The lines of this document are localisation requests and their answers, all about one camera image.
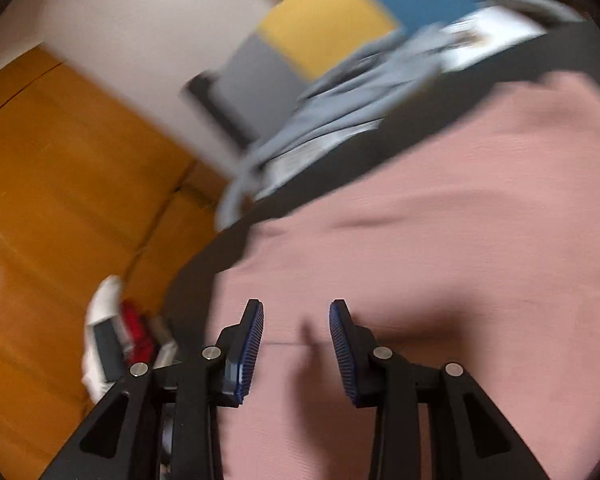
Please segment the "pink knit sweater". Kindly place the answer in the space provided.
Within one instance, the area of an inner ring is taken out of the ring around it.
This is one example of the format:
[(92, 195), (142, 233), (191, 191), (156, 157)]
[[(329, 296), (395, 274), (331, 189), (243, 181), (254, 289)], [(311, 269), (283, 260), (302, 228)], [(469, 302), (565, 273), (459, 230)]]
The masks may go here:
[(552, 73), (367, 177), (254, 226), (208, 333), (264, 307), (250, 395), (220, 416), (230, 479), (363, 479), (374, 415), (342, 388), (336, 299), (415, 363), (460, 362), (553, 479), (600, 460), (600, 87)]

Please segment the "light grey folded garment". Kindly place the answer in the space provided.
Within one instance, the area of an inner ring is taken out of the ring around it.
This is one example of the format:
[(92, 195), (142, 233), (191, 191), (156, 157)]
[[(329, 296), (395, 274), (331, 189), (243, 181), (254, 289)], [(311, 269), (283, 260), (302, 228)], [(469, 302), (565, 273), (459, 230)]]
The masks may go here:
[(158, 347), (154, 367), (163, 368), (173, 365), (178, 355), (178, 343), (166, 326), (166, 321), (161, 316), (154, 316), (148, 324)]

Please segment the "red folded garment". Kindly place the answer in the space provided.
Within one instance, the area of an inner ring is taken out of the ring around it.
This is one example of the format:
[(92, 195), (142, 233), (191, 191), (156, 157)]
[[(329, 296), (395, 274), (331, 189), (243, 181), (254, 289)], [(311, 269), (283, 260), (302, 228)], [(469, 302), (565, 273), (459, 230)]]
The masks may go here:
[(144, 362), (151, 365), (158, 353), (158, 342), (149, 328), (147, 318), (136, 310), (132, 300), (121, 304), (122, 323), (129, 337), (125, 350), (125, 361), (129, 366)]

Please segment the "light blue grey hoodie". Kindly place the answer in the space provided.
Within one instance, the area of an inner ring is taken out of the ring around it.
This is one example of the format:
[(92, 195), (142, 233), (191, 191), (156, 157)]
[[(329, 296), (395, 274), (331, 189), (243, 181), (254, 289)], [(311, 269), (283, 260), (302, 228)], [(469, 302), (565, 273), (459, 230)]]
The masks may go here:
[(450, 32), (433, 24), (411, 37), (395, 30), (359, 48), (302, 93), (282, 130), (244, 157), (238, 177), (252, 179), (288, 148), (385, 117), (443, 73), (443, 53), (454, 44)]

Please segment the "grey yellow blue chair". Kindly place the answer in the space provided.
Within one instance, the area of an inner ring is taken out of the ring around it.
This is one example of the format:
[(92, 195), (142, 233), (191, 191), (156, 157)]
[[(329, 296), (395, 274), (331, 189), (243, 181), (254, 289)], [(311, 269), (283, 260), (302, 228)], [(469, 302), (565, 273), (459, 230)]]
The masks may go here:
[(283, 0), (274, 6), (221, 68), (195, 76), (186, 86), (240, 151), (235, 177), (216, 210), (216, 226), (229, 228), (248, 200), (259, 199), (262, 165), (245, 180), (238, 177), (242, 160), (282, 130), (314, 81), (389, 32), (411, 37), (428, 25), (449, 25), (488, 6), (530, 18), (545, 29), (543, 35), (583, 18), (559, 0)]

